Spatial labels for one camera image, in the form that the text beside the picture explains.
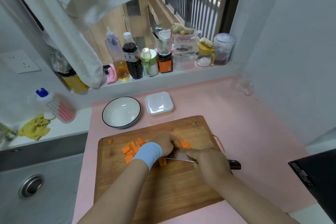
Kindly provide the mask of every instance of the knife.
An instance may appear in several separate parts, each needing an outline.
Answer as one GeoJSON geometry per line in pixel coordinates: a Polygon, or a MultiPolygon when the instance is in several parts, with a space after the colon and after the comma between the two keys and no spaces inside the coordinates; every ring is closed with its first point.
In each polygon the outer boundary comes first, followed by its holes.
{"type": "MultiPolygon", "coordinates": [[[[169,155],[165,156],[164,158],[197,163],[197,160],[187,155],[187,151],[191,151],[191,150],[192,149],[189,149],[189,148],[174,148],[172,152],[169,155]]],[[[237,160],[228,159],[228,161],[229,161],[231,170],[241,170],[242,166],[237,160]]]]}

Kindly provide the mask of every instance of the sink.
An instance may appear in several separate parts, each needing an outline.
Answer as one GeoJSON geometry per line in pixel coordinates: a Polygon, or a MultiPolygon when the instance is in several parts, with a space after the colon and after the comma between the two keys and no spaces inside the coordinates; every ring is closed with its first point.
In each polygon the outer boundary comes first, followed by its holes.
{"type": "Polygon", "coordinates": [[[86,138],[0,151],[0,222],[71,224],[86,138]]]}

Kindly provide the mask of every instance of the wall socket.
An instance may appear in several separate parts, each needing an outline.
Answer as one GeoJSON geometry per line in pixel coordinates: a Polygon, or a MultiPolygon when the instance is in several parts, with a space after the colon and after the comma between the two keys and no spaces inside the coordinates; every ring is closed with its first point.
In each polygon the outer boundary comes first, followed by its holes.
{"type": "Polygon", "coordinates": [[[0,53],[0,59],[18,74],[40,70],[23,50],[0,53]]]}

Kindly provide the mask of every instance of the yellow rag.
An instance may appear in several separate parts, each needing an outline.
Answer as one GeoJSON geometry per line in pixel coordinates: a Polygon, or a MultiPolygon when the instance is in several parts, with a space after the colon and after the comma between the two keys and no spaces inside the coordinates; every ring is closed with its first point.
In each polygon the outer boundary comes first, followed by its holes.
{"type": "Polygon", "coordinates": [[[47,128],[49,123],[50,121],[45,119],[42,113],[24,124],[23,127],[19,130],[19,136],[26,136],[37,141],[42,136],[48,134],[50,131],[50,128],[47,128]]]}

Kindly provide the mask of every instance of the person's left hand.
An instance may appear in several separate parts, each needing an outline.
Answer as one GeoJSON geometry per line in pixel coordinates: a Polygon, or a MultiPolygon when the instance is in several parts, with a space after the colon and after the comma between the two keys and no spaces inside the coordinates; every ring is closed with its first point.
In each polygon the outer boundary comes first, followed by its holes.
{"type": "Polygon", "coordinates": [[[151,140],[151,142],[157,143],[162,149],[162,157],[167,156],[171,153],[174,148],[174,145],[178,147],[178,142],[175,141],[174,137],[171,134],[160,134],[151,140]]]}

